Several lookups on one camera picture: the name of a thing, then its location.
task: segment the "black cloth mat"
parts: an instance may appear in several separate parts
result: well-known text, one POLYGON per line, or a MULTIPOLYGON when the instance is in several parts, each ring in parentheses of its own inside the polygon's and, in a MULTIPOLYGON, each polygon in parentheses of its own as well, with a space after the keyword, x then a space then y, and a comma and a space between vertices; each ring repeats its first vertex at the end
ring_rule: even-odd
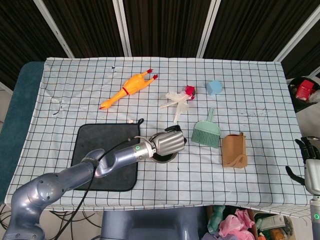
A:
MULTIPOLYGON (((79 130, 75 141, 71 166, 81 162, 86 154, 95 149, 108 151, 117 144, 140 135, 140 119, 138 123, 102 123, 85 124, 79 130)), ((110 151, 106 156, 112 158, 115 151, 138 144, 138 138, 128 141, 110 151)), ((137 182, 138 163, 117 169, 103 178, 95 178, 91 191, 124 192, 131 190, 137 182)), ((89 183, 81 185, 76 190, 87 190, 89 183)))

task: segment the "gray floor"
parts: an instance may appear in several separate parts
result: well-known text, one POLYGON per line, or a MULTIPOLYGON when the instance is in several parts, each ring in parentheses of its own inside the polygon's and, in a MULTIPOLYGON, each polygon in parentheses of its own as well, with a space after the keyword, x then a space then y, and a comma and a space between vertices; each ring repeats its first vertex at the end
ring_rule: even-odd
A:
MULTIPOLYGON (((2 129, 2 123, 5 120, 8 106, 11 100, 11 94, 7 93, 6 91, 0 88, 0 131, 2 129)), ((320 137, 320 103, 312 105, 296 114, 299 127, 303 136, 318 136, 320 137)), ((86 212, 87 216, 90 216, 94 212, 86 212)), ((83 213, 79 212, 75 216, 75 220, 83 219, 83 213)), ((102 222, 102 212, 96 212, 90 220, 97 224, 101 225, 102 222)), ((311 222, 305 222, 303 219, 292 219, 294 224, 294 231, 296 234, 297 240, 305 240, 305 239, 312 239, 311 233, 311 222)), ((46 238, 51 239, 53 238, 60 227, 61 219, 57 216, 53 215, 49 211, 44 211, 41 215, 40 224, 45 230, 46 238)), ((72 224, 72 232, 73 232, 73 239, 74 240, 90 240, 91 238, 98 236, 100 234, 100 228, 93 226, 87 220, 81 220, 74 222, 72 224)), ((5 231, 0 226, 0 238, 3 237, 5 231)), ((60 237, 61 240, 70 240, 71 238, 71 228, 68 227, 64 233, 60 237)))

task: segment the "white checkered tablecloth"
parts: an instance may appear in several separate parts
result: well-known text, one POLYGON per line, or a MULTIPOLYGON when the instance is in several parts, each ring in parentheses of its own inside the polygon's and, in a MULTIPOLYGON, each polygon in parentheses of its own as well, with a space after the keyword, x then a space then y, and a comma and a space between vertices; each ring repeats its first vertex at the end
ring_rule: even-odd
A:
MULTIPOLYGON (((229 61, 197 58, 101 57, 48 58, 30 128, 6 196, 44 173, 71 165, 77 132, 84 124, 126 123, 144 118, 141 135, 151 136, 172 126, 175 106, 158 109, 169 91, 196 87, 196 98, 178 124, 188 139, 185 150, 168 164, 150 159, 138 164, 137 182, 126 192, 90 191, 83 208, 140 209, 195 205, 239 205, 267 211, 305 207, 310 195, 293 182, 285 166, 303 176, 303 161, 294 139, 301 133, 279 62, 229 61), (99 105, 117 93, 133 74, 149 68, 159 78, 108 110, 99 105), (222 82, 223 92, 210 96, 206 83, 222 82), (221 148, 191 142, 196 122, 216 109, 214 122, 222 135, 246 135, 248 166, 223 168, 221 148)), ((50 208, 72 210, 84 192, 72 190, 50 208)))

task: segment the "yellow rubber chicken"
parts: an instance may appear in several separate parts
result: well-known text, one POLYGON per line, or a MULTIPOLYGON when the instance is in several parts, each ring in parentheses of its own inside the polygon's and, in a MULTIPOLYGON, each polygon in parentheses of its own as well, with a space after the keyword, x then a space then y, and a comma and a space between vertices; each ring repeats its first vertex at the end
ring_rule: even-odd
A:
POLYGON ((107 101, 104 101, 99 109, 107 109, 109 108, 114 102, 118 101, 120 98, 123 98, 126 95, 135 94, 136 92, 140 91, 141 89, 144 89, 146 86, 148 86, 150 83, 153 82, 153 80, 158 78, 158 75, 153 75, 153 77, 145 81, 145 75, 152 73, 152 69, 150 68, 148 71, 145 71, 143 73, 139 73, 136 75, 133 75, 128 81, 125 82, 123 88, 112 98, 110 98, 107 101))

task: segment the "dustpan handle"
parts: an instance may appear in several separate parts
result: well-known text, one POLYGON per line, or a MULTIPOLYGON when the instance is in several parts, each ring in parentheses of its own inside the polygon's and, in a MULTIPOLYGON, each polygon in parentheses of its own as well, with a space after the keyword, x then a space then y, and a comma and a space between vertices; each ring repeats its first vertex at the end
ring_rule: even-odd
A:
POLYGON ((215 109, 213 107, 211 107, 210 110, 209 110, 209 114, 208 114, 208 117, 206 118, 206 120, 208 122, 212 123, 213 120, 214 120, 214 114, 215 114, 215 109))

